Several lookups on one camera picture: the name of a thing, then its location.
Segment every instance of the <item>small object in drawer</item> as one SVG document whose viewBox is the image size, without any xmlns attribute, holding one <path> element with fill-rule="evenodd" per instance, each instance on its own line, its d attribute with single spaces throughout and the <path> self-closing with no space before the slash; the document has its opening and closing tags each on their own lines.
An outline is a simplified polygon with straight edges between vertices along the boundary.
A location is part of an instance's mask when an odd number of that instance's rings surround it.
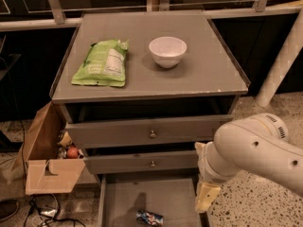
<svg viewBox="0 0 303 227">
<path fill-rule="evenodd" d="M 66 159 L 66 148 L 61 147 L 58 149 L 57 159 Z"/>
<path fill-rule="evenodd" d="M 69 159 L 78 159 L 80 157 L 79 150 L 74 145 L 72 145 L 66 152 L 66 156 Z"/>
<path fill-rule="evenodd" d="M 146 224 L 149 226 L 156 226 L 156 227 L 163 226 L 162 216 L 145 210 L 139 210 L 136 212 L 136 221 L 140 224 Z"/>
<path fill-rule="evenodd" d="M 68 148 L 70 145 L 73 144 L 73 141 L 66 130 L 62 130 L 59 132 L 57 144 L 58 146 L 64 148 Z"/>
</svg>

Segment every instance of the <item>white bowl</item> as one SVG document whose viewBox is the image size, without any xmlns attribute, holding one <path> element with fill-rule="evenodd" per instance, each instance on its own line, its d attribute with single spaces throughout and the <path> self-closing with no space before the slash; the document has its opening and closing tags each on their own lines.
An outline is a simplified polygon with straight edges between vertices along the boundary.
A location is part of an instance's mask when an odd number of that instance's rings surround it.
<svg viewBox="0 0 303 227">
<path fill-rule="evenodd" d="M 149 49 L 157 64 L 171 68 L 185 56 L 187 44 L 178 38 L 160 37 L 150 42 Z"/>
</svg>

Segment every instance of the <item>drawer knob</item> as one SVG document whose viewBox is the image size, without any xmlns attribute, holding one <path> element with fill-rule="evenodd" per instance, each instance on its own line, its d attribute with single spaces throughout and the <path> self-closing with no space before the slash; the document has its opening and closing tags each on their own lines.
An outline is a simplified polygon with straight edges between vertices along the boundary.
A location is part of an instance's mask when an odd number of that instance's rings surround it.
<svg viewBox="0 0 303 227">
<path fill-rule="evenodd" d="M 154 138 L 156 138 L 156 137 L 157 137 L 156 133 L 155 133 L 153 130 L 151 130 L 150 138 L 151 138 L 151 139 L 154 139 Z"/>
<path fill-rule="evenodd" d="M 151 161 L 151 167 L 155 167 L 154 161 Z"/>
</svg>

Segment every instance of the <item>wrapper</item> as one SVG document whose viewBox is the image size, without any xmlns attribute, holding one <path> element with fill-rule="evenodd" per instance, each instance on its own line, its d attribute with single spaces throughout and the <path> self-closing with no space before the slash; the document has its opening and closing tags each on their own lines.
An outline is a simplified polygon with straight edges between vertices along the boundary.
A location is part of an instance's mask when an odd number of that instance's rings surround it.
<svg viewBox="0 0 303 227">
<path fill-rule="evenodd" d="M 91 44 L 86 59 L 72 78 L 72 84 L 123 87 L 128 47 L 128 42 L 120 40 Z"/>
<path fill-rule="evenodd" d="M 156 227 L 163 226 L 162 216 L 145 210 L 139 210 L 136 213 L 136 221 L 140 224 L 145 224 L 149 226 L 156 226 Z"/>
</svg>

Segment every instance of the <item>dresser top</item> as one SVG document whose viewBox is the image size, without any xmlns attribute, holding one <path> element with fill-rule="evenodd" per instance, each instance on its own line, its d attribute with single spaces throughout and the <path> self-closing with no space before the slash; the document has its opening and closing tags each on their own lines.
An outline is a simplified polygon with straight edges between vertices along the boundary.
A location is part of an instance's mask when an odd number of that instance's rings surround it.
<svg viewBox="0 0 303 227">
<path fill-rule="evenodd" d="M 187 43 L 185 57 L 171 69 L 157 65 L 149 52 L 149 43 L 161 36 L 177 37 Z M 72 85 L 72 77 L 90 45 L 110 39 L 129 40 L 125 86 Z M 54 84 L 55 104 L 247 92 L 239 71 L 199 10 L 87 13 L 71 46 L 58 84 Z"/>
</svg>

